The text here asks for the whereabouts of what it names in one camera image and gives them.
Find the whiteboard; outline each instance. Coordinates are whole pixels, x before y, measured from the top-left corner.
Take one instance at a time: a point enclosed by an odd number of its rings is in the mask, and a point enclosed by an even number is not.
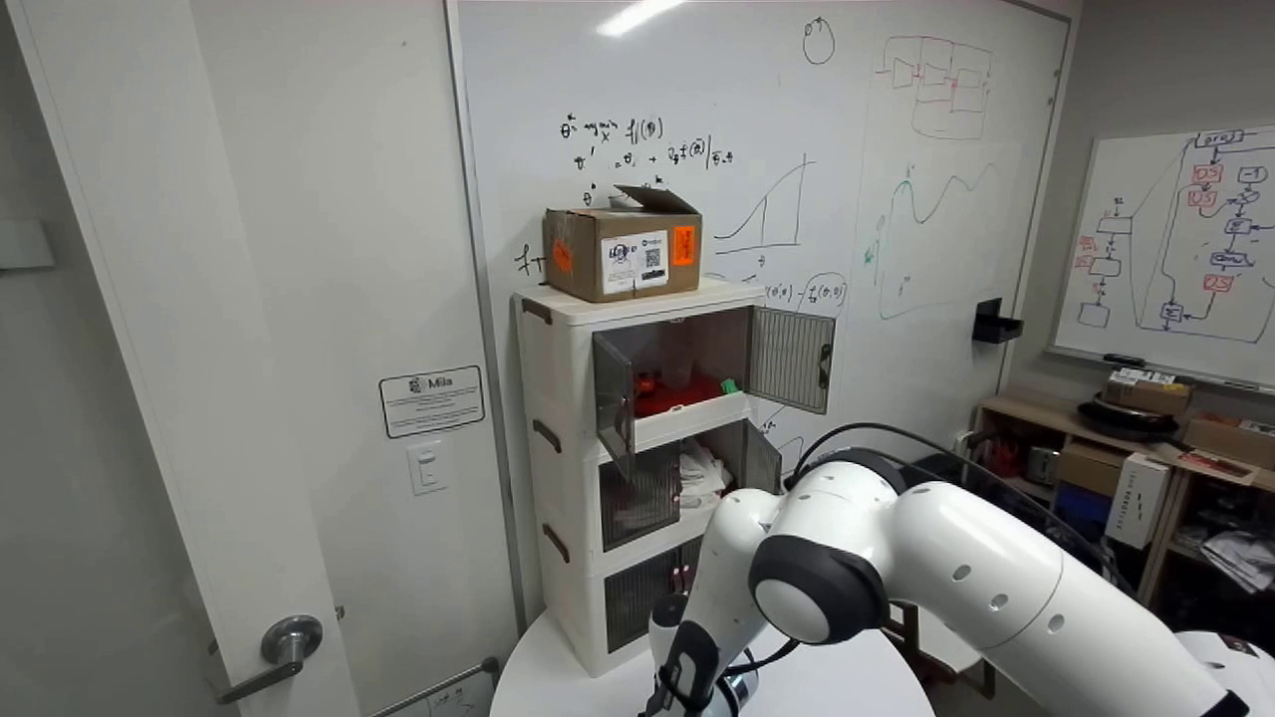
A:
[[[457,5],[509,432],[509,296],[542,282],[542,212],[650,184],[700,207],[706,273],[837,320],[835,409],[759,407],[789,467],[848,419],[947,443],[997,391],[973,306],[1015,300],[1067,20],[1006,0],[694,0],[606,39],[615,6]]]
[[[1055,348],[1275,391],[1275,128],[1097,139]]]

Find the door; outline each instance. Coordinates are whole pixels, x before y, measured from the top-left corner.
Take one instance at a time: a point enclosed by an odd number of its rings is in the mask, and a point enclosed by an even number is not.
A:
[[[10,0],[137,401],[233,682],[263,668],[279,618],[323,648],[244,701],[261,717],[350,717],[301,443],[185,0]]]

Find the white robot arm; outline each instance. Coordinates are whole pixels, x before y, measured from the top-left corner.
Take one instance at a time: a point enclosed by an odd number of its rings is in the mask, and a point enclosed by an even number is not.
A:
[[[706,713],[764,620],[835,644],[882,630],[889,601],[931,610],[1054,713],[1275,717],[1269,654],[1175,636],[1011,512],[947,482],[898,494],[857,460],[817,467],[785,499],[723,503],[646,713]]]

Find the orange label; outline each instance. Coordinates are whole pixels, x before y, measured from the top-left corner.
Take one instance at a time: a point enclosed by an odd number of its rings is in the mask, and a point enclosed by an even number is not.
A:
[[[694,223],[674,225],[674,268],[694,268],[700,259],[700,232]]]
[[[553,239],[552,264],[557,273],[573,273],[573,248]]]

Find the cardboard box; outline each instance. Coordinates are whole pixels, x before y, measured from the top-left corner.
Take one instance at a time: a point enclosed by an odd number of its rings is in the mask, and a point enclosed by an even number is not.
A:
[[[1167,467],[1144,452],[1124,456],[1119,484],[1109,512],[1109,537],[1149,549],[1167,494]]]
[[[1111,499],[1119,484],[1119,467],[1124,467],[1124,452],[1111,452],[1088,443],[1067,443],[1060,452],[1060,482]]]
[[[1115,407],[1149,409],[1149,415],[1179,415],[1192,401],[1192,387],[1188,382],[1140,382],[1140,387],[1109,382],[1103,398]]]
[[[546,212],[546,278],[586,302],[700,285],[700,216],[674,190],[617,187],[638,207]]]
[[[1221,415],[1192,415],[1184,443],[1234,460],[1275,467],[1275,432],[1248,430]]]

